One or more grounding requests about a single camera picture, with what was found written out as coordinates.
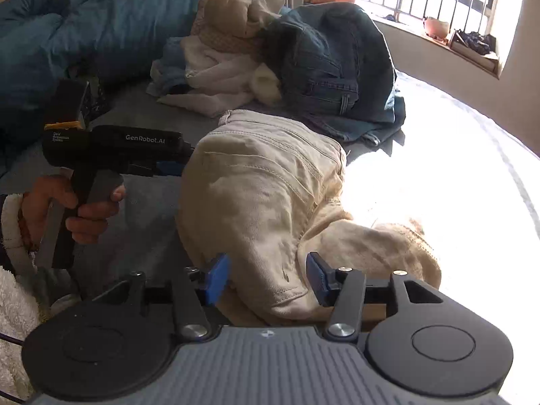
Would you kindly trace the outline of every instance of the beige pants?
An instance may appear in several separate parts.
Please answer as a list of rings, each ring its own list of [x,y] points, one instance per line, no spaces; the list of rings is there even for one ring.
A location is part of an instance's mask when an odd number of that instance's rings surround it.
[[[344,211],[345,165],[331,138],[241,109],[227,112],[199,142],[182,175],[178,232],[198,267],[219,253],[230,256],[231,287],[218,308],[234,324],[328,318],[306,277],[311,251],[334,268],[378,278],[404,269],[439,286],[441,271],[421,230],[367,228]]]

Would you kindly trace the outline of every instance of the yellow tape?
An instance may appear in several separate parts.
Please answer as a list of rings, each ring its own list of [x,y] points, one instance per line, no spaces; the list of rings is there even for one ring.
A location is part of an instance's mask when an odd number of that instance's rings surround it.
[[[80,124],[79,121],[63,122],[63,123],[49,123],[45,125],[45,128],[43,130],[47,131],[48,129],[70,129],[70,128],[83,129],[83,126]]]

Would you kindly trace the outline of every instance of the white bed sheet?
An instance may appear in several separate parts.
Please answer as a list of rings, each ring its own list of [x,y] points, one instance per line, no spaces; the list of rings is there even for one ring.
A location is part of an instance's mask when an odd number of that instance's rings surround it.
[[[375,152],[360,143],[346,148],[344,205],[362,224],[384,215],[421,219],[441,260],[441,291],[512,342],[514,364],[501,395],[515,405],[538,404],[540,160],[444,92],[402,73],[399,86],[407,109],[402,131]],[[145,83],[126,87],[99,122],[180,131],[191,143],[217,125],[155,103],[144,88]],[[26,190],[51,171],[33,147],[0,179],[0,193]],[[174,226],[179,179],[125,177],[125,182],[122,211],[100,245],[77,260],[90,292],[131,270],[159,277],[177,261],[187,264]]]

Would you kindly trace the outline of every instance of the denim jeans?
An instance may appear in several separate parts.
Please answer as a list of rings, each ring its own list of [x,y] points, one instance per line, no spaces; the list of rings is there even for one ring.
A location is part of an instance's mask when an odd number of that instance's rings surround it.
[[[378,146],[405,119],[384,36],[357,5],[301,6],[265,32],[266,64],[298,118],[340,141]]]

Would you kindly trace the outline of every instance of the hand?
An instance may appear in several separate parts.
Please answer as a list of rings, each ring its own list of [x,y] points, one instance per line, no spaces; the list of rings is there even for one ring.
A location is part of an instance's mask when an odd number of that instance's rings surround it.
[[[98,236],[107,228],[106,219],[118,213],[118,202],[124,199],[125,193],[126,189],[122,185],[112,192],[111,201],[80,206],[77,216],[66,220],[66,228],[72,232],[73,239],[82,244],[97,243]],[[23,217],[34,245],[39,245],[43,236],[52,198],[67,208],[77,206],[77,196],[71,188],[69,179],[61,175],[38,178],[32,192],[23,199]]]

